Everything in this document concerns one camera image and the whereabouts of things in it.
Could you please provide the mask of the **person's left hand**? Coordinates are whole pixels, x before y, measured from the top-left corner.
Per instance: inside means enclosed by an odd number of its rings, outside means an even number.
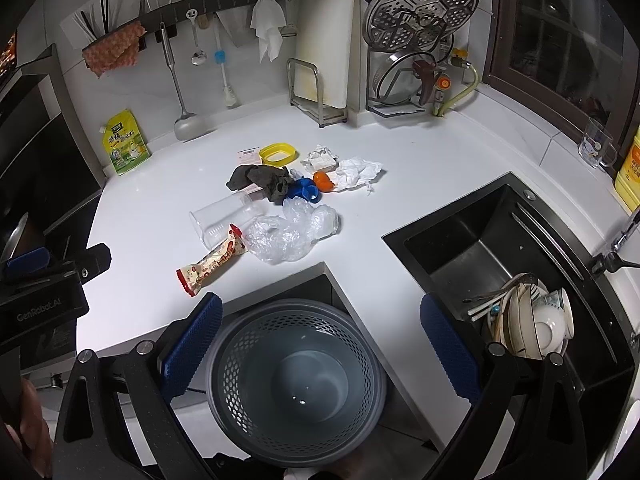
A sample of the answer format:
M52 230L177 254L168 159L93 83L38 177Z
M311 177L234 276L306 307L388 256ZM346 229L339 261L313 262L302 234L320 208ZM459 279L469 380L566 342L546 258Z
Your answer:
M21 419L18 429L9 425L5 417L1 421L6 426L21 456L30 463L30 468L41 479L50 479L52 474L53 441L49 426L43 418L42 405L35 386L26 378L21 378Z

